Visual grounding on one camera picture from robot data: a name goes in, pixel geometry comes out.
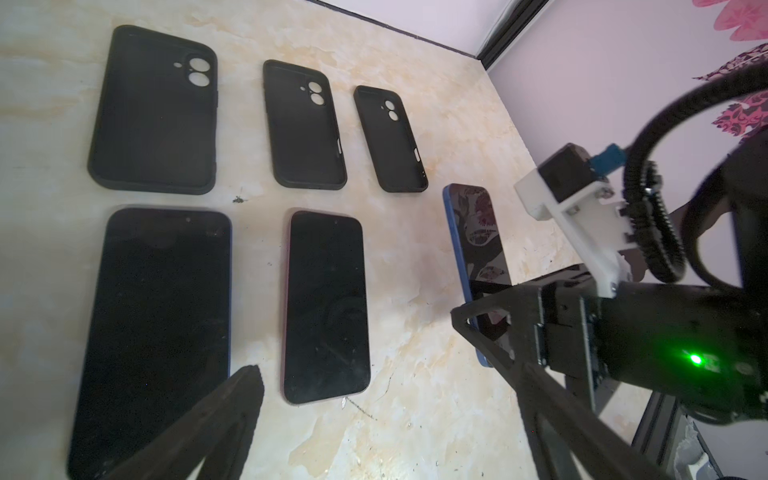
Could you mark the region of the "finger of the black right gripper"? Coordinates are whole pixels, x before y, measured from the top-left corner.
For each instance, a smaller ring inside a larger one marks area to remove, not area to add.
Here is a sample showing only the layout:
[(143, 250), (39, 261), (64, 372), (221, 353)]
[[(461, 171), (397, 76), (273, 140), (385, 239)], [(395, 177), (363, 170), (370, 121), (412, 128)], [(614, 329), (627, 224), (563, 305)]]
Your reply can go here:
[(579, 479), (580, 468), (594, 479), (664, 479), (666, 475), (634, 451), (583, 402), (545, 372), (536, 360), (515, 357), (474, 329), (469, 320), (491, 310), (513, 312), (508, 288), (451, 311), (453, 328), (480, 350), (515, 390), (528, 444), (541, 479)]

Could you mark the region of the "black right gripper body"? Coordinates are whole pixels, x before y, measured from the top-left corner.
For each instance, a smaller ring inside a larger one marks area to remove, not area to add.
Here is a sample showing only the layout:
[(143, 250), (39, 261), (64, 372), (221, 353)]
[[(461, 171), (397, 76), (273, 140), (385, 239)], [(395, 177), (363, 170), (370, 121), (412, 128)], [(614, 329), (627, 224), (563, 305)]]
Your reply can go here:
[(583, 264), (548, 275), (540, 290), (543, 349), (547, 366), (593, 411), (606, 404), (603, 376), (593, 342), (595, 281)]

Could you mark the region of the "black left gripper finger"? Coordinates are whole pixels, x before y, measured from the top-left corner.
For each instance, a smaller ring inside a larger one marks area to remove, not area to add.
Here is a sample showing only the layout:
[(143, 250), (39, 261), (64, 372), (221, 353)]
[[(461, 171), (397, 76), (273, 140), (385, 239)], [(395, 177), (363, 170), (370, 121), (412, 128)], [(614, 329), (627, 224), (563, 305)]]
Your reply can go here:
[(240, 368), (109, 479), (241, 477), (265, 394), (258, 366)]

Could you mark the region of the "blue edged black smartphone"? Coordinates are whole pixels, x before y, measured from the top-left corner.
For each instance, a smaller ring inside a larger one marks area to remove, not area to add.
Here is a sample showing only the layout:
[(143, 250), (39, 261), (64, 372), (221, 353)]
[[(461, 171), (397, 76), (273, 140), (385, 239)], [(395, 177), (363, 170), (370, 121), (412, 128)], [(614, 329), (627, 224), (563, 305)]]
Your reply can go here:
[(224, 382), (232, 224), (219, 212), (124, 208), (106, 225), (67, 461), (99, 479)]

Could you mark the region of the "purple smartphone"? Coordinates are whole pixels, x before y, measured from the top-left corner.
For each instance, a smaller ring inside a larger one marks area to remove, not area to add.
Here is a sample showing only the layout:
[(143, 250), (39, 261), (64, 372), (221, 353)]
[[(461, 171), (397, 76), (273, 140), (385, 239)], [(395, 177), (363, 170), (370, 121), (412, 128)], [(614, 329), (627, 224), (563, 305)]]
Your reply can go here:
[(283, 394), (294, 405), (365, 390), (371, 378), (363, 229), (296, 211), (288, 238)]

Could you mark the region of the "black phone case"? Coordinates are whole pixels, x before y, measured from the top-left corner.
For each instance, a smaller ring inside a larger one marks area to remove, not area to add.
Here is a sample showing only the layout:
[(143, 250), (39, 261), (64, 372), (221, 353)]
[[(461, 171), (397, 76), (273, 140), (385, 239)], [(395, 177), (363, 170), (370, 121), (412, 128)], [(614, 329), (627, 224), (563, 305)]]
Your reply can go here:
[(99, 185), (203, 195), (216, 180), (217, 55), (134, 25), (114, 29), (87, 168)]
[(380, 187), (388, 193), (425, 191), (428, 177), (401, 97), (358, 85), (353, 98)]
[(275, 59), (262, 73), (275, 180), (286, 188), (342, 189), (348, 176), (327, 76)]

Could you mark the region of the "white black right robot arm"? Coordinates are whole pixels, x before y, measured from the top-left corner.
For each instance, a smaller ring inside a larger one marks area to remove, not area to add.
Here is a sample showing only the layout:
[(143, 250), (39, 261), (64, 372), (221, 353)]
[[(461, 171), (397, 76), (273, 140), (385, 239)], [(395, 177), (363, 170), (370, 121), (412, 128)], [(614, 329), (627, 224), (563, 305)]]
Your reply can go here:
[(599, 417), (623, 382), (680, 401), (708, 423), (767, 416), (767, 135), (737, 147), (710, 174), (682, 222), (681, 259), (702, 279), (635, 283), (622, 251), (665, 246), (673, 225), (661, 182), (644, 176), (643, 210), (609, 204), (604, 174), (625, 165), (610, 147), (574, 145), (517, 184), (529, 213), (554, 220), (580, 262), (505, 286), (474, 281), (454, 329), (515, 390), (543, 479), (660, 479), (663, 471)]

